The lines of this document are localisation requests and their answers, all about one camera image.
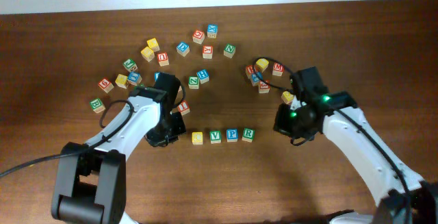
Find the yellow C block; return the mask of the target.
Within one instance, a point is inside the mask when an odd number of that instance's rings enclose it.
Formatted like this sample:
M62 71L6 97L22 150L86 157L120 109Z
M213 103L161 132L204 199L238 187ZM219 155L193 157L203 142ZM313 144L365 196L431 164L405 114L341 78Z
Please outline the yellow C block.
M203 133L202 132L193 132L192 133L192 144L193 145L202 145L203 144Z

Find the green V block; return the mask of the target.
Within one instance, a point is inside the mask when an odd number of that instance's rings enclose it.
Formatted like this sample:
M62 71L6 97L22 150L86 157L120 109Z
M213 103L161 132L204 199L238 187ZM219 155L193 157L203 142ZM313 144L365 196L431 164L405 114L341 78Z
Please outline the green V block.
M210 131L209 138L211 144L218 144L222 142L222 136L220 131Z

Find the green R block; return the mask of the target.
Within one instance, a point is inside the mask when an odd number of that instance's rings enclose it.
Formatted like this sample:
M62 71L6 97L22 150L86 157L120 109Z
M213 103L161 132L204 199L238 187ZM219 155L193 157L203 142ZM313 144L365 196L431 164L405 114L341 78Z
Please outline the green R block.
M243 134L242 134L242 140L246 142L252 142L255 137L255 131L250 128L244 128Z

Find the blue P block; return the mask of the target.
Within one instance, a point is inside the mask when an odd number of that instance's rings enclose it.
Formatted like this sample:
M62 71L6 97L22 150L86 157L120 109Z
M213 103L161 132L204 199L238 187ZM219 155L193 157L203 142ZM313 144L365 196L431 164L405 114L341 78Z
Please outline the blue P block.
M238 130L228 129L226 132L227 142L237 142L238 140Z

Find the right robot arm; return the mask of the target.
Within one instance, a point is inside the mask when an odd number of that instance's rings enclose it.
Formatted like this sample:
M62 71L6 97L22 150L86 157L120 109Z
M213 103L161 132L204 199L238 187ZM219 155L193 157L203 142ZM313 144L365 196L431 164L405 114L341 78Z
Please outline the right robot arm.
M321 223L437 223L437 184L410 169L372 129L346 92L330 93L315 67L290 75L292 104L281 104L274 130L300 146L323 134L346 156L377 206L373 215L339 211Z

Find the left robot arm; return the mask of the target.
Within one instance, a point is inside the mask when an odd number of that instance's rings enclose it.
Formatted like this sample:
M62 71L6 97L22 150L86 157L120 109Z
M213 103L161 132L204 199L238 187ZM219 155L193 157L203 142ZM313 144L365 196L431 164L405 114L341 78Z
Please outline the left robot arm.
M62 149L51 203L54 219L66 223L132 223L127 202L126 161L145 139L165 147L185 133L173 112L181 82L161 73L151 87L135 88L124 108L84 144Z

